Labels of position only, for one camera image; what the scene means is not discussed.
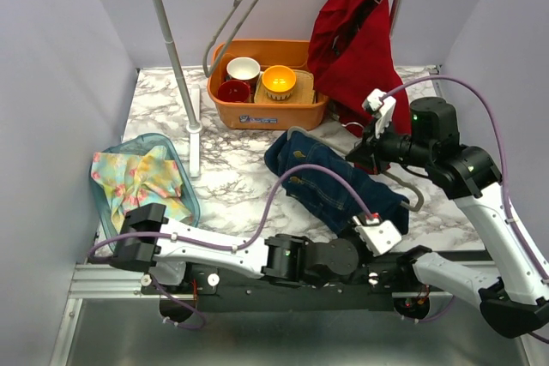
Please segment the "floral cloth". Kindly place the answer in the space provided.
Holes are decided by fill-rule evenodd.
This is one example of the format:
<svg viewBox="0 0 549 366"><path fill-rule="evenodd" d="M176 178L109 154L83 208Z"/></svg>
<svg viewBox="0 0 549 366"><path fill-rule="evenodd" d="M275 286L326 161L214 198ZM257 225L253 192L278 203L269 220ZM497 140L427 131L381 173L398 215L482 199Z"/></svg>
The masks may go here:
<svg viewBox="0 0 549 366"><path fill-rule="evenodd" d="M189 223L194 217L182 200L184 180L178 165L164 146L143 155L95 153L90 175L102 188L116 233L127 212L151 203L164 205L169 219Z"/></svg>

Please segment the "blue denim skirt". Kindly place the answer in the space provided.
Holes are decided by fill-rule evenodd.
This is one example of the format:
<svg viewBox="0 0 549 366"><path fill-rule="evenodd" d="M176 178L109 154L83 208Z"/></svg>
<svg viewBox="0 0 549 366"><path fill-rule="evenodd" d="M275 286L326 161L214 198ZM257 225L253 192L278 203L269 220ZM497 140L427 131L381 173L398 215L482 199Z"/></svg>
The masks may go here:
<svg viewBox="0 0 549 366"><path fill-rule="evenodd" d="M264 162L278 177L298 165L327 168L348 182L372 213L392 222L401 234L408 234L409 211L402 205L408 198L373 180L321 142L300 132L283 134L266 151ZM341 233L351 218L362 212L342 184L321 171L296 171L284 180L282 187L335 234Z"/></svg>

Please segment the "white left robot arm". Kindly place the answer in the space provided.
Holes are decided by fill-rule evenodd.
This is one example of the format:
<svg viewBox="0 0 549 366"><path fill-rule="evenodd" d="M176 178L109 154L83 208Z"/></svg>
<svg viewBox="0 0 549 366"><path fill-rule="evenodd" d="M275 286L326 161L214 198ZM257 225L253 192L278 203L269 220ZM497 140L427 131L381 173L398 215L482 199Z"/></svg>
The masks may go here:
<svg viewBox="0 0 549 366"><path fill-rule="evenodd" d="M151 273L172 293L189 286L190 267L195 264L226 269L272 285L322 288L330 282L352 279L373 258L353 229L346 229L329 242L278 234L248 243L244 237L169 219L165 206L158 203L127 212L120 236L111 266Z"/></svg>

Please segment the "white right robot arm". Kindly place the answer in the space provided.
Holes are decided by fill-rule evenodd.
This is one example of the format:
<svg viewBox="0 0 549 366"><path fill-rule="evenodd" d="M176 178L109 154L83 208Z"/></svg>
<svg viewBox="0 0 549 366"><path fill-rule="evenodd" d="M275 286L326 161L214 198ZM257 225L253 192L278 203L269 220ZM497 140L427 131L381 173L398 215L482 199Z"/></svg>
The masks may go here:
<svg viewBox="0 0 549 366"><path fill-rule="evenodd" d="M548 285L528 256L533 242L519 220L505 214L504 179L490 154L461 144L455 107L438 97L413 101L408 135L392 126L394 98L376 90L363 107L373 123L347 160L372 171L389 163L424 169L468 218L499 271L483 274L420 246L401 256L395 282L407 291L421 284L447 291L478 309L505 338L547 325Z"/></svg>

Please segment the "red skirt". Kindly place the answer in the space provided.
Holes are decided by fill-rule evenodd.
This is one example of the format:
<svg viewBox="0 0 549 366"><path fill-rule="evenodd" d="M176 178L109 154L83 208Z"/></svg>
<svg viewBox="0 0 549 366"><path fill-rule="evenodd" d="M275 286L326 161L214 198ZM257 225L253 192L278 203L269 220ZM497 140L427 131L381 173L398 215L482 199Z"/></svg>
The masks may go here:
<svg viewBox="0 0 549 366"><path fill-rule="evenodd" d="M390 43L389 0L327 0L308 48L314 88L329 97L347 131L358 138L371 122L362 104L375 89L402 84Z"/></svg>

